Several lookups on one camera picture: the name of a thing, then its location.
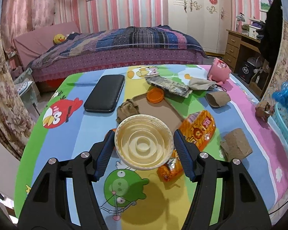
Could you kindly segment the brown cardboard piece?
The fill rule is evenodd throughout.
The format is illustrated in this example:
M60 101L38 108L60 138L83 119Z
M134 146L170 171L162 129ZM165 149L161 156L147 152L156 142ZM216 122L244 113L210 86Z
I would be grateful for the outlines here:
M236 128L226 134L220 145L225 154L226 161L231 161L234 158L243 160L253 152L241 128Z

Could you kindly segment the orange snack wrapper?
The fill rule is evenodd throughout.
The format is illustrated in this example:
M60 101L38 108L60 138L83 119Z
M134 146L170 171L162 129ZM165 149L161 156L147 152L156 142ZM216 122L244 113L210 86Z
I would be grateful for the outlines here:
M202 152L215 133L215 120L207 110L189 114L178 128L187 142L196 145ZM158 168L158 176L162 181L169 182L177 179L183 173L183 166L176 149L173 150L170 159Z

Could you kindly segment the brown paper ball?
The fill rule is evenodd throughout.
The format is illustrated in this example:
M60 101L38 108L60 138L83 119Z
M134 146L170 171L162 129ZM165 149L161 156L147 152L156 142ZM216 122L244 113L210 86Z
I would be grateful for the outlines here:
M274 106L265 100L262 100L255 106L255 116L261 118L265 123L268 122L268 118L274 114L274 111Z

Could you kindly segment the turquoise plastic laundry basket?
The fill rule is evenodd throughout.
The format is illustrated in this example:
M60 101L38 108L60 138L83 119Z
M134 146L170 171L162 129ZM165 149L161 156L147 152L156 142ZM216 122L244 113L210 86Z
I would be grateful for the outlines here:
M273 119L288 144L288 111L279 103L276 103L274 108Z

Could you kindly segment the cream plastic lid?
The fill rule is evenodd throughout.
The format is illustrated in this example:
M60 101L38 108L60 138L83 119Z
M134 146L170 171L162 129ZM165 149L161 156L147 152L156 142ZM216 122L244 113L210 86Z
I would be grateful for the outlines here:
M115 149L120 159L136 170L152 170L164 165L172 156L173 134L156 117L130 116L115 130Z

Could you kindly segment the blue plastic bag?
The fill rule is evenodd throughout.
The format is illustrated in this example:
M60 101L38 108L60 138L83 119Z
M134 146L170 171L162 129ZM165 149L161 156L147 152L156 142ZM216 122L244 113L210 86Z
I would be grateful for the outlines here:
M288 108L288 81L281 85L281 89L272 94L272 98L282 106Z

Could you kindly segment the brown paper wad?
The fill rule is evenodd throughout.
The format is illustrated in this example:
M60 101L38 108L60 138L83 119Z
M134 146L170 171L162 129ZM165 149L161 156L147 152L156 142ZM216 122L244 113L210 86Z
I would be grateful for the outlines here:
M123 120L131 116L140 114L139 106L132 99L127 99L118 107L116 114L116 122L120 124Z

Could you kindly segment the orange plastic cap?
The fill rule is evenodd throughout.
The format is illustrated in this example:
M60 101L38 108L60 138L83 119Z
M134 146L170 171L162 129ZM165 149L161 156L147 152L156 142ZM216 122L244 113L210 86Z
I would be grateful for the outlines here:
M157 87L152 88L147 93L146 98L150 103L154 103L154 104L160 103L164 99L164 91Z

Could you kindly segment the grey printed foil packet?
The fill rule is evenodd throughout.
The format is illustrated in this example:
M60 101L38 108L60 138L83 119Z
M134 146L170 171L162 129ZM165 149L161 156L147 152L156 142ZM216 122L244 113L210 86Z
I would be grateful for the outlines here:
M145 79L148 84L183 98L188 98L192 93L192 89L190 89L187 85L178 83L168 78L161 76L148 76L145 77Z

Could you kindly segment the floral curtain left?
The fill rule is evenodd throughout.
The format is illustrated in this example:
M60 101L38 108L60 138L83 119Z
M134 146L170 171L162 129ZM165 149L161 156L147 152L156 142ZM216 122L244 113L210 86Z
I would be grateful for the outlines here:
M0 143L18 160L34 125L8 70L0 31Z

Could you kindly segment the floral curtain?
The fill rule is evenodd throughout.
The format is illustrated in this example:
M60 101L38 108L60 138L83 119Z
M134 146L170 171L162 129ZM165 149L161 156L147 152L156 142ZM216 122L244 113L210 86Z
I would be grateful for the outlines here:
M283 20L278 58L262 100L268 102L270 105L275 105L276 102L272 98L272 94L280 90L282 83L285 81L288 81L288 21Z
M0 31L0 143L18 160L34 125L8 70Z

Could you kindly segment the black rectangular case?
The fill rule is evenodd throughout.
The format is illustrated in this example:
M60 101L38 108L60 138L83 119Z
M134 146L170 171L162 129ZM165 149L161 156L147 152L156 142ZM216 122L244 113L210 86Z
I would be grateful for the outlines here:
M95 85L84 103L84 109L89 113L112 113L116 108L125 83L125 76L105 75Z

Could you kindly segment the brown rectangular tray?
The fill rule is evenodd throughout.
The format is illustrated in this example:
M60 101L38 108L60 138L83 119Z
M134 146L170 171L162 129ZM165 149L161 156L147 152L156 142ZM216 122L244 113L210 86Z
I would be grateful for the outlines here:
M166 99L154 104L147 100L146 94L141 94L133 97L132 100L136 105L138 105L140 114L158 118L168 126L172 133L179 128L184 120L184 118Z

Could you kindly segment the white bedside stool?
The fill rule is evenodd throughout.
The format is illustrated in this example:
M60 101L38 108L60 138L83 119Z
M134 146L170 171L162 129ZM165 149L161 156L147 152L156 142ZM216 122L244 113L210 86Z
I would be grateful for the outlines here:
M40 98L40 92L35 84L32 72L33 70L30 67L26 69L14 80L14 85L25 107L28 110L34 109L39 116L40 111L37 108L37 103Z

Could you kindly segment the black box under desk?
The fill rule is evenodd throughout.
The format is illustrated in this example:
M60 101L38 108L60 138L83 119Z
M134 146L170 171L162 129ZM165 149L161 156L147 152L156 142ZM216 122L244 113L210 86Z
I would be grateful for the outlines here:
M238 76L244 80L247 84L250 83L252 77L254 76L254 70L256 67L249 62L245 61L243 64L240 65Z

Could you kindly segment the pink piggy bank mug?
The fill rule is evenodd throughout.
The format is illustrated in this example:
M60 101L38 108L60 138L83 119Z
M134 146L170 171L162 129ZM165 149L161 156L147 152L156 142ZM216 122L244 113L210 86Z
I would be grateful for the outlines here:
M216 82L217 85L223 85L229 79L231 73L231 69L224 61L214 58L207 79Z

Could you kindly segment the floral curtain right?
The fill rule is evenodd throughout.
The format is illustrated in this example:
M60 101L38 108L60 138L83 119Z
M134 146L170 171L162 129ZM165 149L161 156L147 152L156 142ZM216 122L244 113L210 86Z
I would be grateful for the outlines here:
M283 20L278 58L262 100L268 102L270 105L275 105L276 102L272 98L272 94L280 90L282 83L285 81L288 81L288 21Z

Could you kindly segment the bed with plaid quilt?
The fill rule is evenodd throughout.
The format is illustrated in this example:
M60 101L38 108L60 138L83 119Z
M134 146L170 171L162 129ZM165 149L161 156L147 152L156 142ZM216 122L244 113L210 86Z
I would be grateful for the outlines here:
M154 64L203 64L207 57L192 36L168 25L78 33L74 22L57 24L14 39L24 69L33 70L37 83L56 86L71 74ZM57 34L66 36L58 45Z

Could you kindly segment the wooden desk with drawers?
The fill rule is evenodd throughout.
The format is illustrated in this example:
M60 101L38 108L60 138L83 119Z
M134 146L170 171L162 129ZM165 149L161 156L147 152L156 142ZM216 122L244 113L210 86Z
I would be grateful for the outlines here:
M223 60L233 73L238 73L248 58L261 55L259 51L260 41L232 30L227 30L227 32L228 37Z

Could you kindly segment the yellow duck plush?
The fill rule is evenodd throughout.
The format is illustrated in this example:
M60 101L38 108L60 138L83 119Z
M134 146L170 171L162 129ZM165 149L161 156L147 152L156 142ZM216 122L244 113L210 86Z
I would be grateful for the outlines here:
M53 38L53 43L55 45L58 45L58 44L64 42L65 40L66 40L66 36L64 36L63 34L57 34Z

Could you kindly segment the desk lamp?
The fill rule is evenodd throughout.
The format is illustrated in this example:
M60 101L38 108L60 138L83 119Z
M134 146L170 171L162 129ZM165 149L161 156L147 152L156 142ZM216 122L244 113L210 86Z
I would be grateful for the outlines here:
M236 15L236 29L235 29L235 31L237 33L241 32L241 25L243 22L245 22L245 17L244 17L244 14L240 12L238 15Z

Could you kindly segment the white wardrobe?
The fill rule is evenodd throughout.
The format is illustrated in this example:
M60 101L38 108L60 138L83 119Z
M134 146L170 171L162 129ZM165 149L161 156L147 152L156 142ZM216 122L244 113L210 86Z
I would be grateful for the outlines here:
M205 52L223 55L232 27L232 1L168 0L168 25L195 38Z

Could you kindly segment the pink window curtain left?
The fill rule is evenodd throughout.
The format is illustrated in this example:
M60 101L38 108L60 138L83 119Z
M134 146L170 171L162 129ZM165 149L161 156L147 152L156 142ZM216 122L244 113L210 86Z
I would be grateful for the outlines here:
M2 0L0 28L4 51L13 52L16 37L50 26L54 19L55 0Z

